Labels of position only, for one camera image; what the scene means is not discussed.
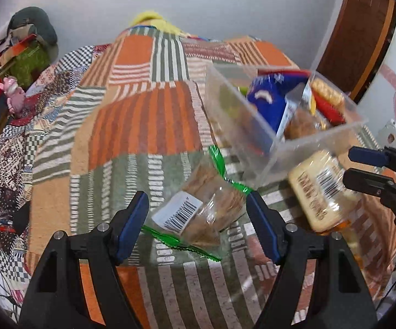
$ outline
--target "barcode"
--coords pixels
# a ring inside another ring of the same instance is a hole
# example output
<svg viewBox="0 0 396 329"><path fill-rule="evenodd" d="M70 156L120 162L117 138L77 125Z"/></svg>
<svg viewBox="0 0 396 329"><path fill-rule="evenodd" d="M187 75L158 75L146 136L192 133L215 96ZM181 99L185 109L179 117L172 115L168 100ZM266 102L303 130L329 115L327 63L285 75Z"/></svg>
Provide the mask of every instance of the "barcode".
<svg viewBox="0 0 396 329"><path fill-rule="evenodd" d="M317 181L320 184L320 188L327 199L332 198L341 190L338 181L334 178L330 169L325 169L322 171L317 176Z"/></svg>
<svg viewBox="0 0 396 329"><path fill-rule="evenodd" d="M180 234L196 211L197 207L194 204L190 203L188 201L188 198L186 198L186 200L175 212L175 214L173 214L165 221L164 227L168 230Z"/></svg>

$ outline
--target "white barcode label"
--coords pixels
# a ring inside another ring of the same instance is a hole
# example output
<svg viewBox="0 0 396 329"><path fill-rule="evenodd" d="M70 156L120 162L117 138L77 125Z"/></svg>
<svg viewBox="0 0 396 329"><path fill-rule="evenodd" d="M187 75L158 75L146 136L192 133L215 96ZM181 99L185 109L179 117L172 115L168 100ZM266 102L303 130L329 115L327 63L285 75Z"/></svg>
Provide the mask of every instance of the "white barcode label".
<svg viewBox="0 0 396 329"><path fill-rule="evenodd" d="M334 174L328 168L317 176L317 181L327 199L333 198L341 190L341 184L335 179Z"/></svg>
<svg viewBox="0 0 396 329"><path fill-rule="evenodd" d="M187 192L180 191L153 216L153 221L163 229L181 235L184 228L201 207L202 201Z"/></svg>

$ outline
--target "pink toy pig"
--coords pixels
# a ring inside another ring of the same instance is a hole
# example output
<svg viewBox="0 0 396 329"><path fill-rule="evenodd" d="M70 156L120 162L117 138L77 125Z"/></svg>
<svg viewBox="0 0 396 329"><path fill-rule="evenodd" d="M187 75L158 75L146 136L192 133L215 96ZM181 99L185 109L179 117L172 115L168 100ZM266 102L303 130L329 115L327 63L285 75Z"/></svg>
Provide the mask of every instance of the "pink toy pig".
<svg viewBox="0 0 396 329"><path fill-rule="evenodd" d="M18 86L17 79L13 76L4 78L4 82L0 83L0 90L3 90L7 97L9 112L16 117L19 117L20 112L23 109L26 94L24 93L24 90Z"/></svg>

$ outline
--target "bed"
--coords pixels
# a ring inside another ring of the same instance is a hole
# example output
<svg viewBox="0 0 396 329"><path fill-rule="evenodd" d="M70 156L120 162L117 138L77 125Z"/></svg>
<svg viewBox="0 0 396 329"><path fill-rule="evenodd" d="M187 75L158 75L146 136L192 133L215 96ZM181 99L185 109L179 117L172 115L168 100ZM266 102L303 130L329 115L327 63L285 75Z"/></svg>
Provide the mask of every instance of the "bed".
<svg viewBox="0 0 396 329"><path fill-rule="evenodd" d="M156 208L214 143L228 175L240 179L242 165L214 132L202 104L211 63L295 66L271 43L252 37L209 41L139 25L111 45L67 54L30 87L22 118L0 136L0 273L18 304L56 230L88 232L126 207L137 190ZM376 147L366 127L356 138ZM286 181L259 191L285 221L306 226ZM28 227L20 235L11 232L2 220L12 219L29 201ZM396 254L393 216L366 196L350 221L375 299ZM215 262L140 234L118 274L143 327L253 326L279 268L264 256L247 214L220 236L224 256ZM294 322L306 317L314 271L311 260ZM103 322L86 263L81 274L91 318ZM1 304L8 312L14 309Z"/></svg>

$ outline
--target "clear plastic bin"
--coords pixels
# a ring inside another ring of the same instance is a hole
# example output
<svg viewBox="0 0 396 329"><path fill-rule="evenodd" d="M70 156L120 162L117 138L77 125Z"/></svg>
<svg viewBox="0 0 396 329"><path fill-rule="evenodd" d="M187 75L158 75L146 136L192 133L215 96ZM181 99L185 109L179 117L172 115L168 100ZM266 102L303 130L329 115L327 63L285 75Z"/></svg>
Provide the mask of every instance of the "clear plastic bin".
<svg viewBox="0 0 396 329"><path fill-rule="evenodd" d="M278 140L237 87L248 87L258 70L282 69L294 70L292 67L228 64L214 64L207 70L204 98L207 115L243 164L242 181L255 189L285 179L292 168L318 150L327 149L337 155L346 152L352 146L355 133L367 122L358 114L356 104L344 94L346 124L295 140ZM340 91L320 73L313 72L313 76Z"/></svg>

